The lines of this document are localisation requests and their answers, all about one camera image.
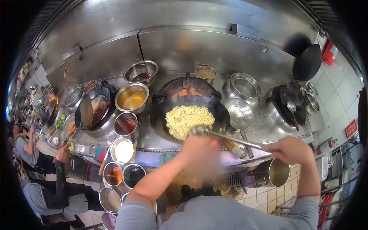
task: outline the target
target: cook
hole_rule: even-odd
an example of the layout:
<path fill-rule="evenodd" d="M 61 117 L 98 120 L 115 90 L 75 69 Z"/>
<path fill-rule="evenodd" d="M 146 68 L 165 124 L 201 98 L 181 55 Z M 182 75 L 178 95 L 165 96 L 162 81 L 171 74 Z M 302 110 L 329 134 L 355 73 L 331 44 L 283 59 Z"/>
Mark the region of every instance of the cook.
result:
<path fill-rule="evenodd" d="M 19 158 L 26 162 L 36 172 L 41 174 L 56 174 L 55 165 L 52 163 L 54 157 L 41 153 L 36 147 L 34 138 L 35 127 L 29 129 L 29 142 L 24 139 L 24 134 L 19 133 L 16 125 L 13 126 L 13 138 Z"/>
<path fill-rule="evenodd" d="M 301 164 L 297 200 L 289 215 L 266 214 L 221 195 L 201 195 L 181 203 L 160 229 L 316 229 L 321 185 L 312 149 L 295 137 L 262 147 L 286 164 Z M 118 212 L 115 229 L 157 229 L 153 202 L 185 167 L 201 165 L 219 152 L 216 141 L 189 136 L 176 157 L 149 173 L 129 192 Z"/>
<path fill-rule="evenodd" d="M 66 144 L 57 151 L 55 164 L 51 164 L 56 169 L 56 181 L 35 180 L 21 183 L 23 194 L 37 216 L 103 211 L 98 192 L 84 184 L 66 182 L 64 168 L 70 160 L 69 145 Z"/>

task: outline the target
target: hanging wok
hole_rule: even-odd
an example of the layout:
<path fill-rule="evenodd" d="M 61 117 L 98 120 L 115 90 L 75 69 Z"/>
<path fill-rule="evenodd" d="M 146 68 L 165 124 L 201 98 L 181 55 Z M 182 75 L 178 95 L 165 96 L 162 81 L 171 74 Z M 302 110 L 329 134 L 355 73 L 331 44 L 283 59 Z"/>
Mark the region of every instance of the hanging wok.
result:
<path fill-rule="evenodd" d="M 174 99 L 168 99 L 166 95 L 153 95 L 150 117 L 151 126 L 163 138 L 181 144 L 182 141 L 176 139 L 169 133 L 169 128 L 166 126 L 166 113 L 171 111 L 175 106 L 203 106 L 208 108 L 208 111 L 215 119 L 212 130 L 214 132 L 224 133 L 230 124 L 230 115 L 220 100 L 221 98 L 217 95 L 210 97 L 190 95 L 180 96 Z"/>

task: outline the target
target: chef's hand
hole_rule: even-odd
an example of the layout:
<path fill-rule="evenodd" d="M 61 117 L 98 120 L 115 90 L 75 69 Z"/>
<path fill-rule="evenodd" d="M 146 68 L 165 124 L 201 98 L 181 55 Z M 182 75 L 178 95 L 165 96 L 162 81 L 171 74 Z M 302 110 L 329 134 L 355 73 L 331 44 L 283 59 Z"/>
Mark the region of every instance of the chef's hand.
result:
<path fill-rule="evenodd" d="M 220 145 L 216 138 L 190 135 L 179 155 L 187 160 L 188 163 L 195 163 L 210 160 L 218 153 L 220 153 Z"/>
<path fill-rule="evenodd" d="M 29 134 L 34 134 L 35 133 L 35 125 L 31 125 L 31 128 L 29 129 Z"/>
<path fill-rule="evenodd" d="M 313 150 L 304 141 L 287 136 L 286 138 L 270 144 L 262 145 L 262 148 L 272 153 L 286 164 L 309 164 L 314 163 Z"/>
<path fill-rule="evenodd" d="M 70 146 L 70 143 L 67 143 L 65 146 L 61 147 L 57 151 L 55 159 L 60 161 L 60 162 L 63 162 L 64 164 L 68 163 L 70 161 L 70 157 L 69 157 L 70 149 L 68 149 L 69 146 Z"/>

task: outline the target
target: bowl of oil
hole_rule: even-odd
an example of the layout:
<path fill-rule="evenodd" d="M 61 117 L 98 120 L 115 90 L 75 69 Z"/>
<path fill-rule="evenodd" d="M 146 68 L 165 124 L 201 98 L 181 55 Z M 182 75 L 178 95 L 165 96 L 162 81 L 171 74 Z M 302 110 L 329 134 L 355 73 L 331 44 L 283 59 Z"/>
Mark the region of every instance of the bowl of oil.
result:
<path fill-rule="evenodd" d="M 148 87 L 142 83 L 129 84 L 119 90 L 115 96 L 115 106 L 123 112 L 140 114 L 147 105 Z"/>

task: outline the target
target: perforated strainer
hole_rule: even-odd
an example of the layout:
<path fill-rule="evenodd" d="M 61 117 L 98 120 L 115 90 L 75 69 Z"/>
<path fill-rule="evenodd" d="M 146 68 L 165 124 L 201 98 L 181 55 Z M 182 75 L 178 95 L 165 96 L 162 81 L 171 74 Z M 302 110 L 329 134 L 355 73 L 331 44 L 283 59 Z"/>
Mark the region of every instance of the perforated strainer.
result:
<path fill-rule="evenodd" d="M 230 114 L 230 125 L 234 129 L 240 131 L 241 137 L 247 141 L 244 129 L 249 128 L 253 122 L 253 111 L 250 105 L 243 99 L 234 98 L 227 101 L 225 108 Z M 248 157 L 253 158 L 254 155 L 249 147 L 246 147 Z"/>

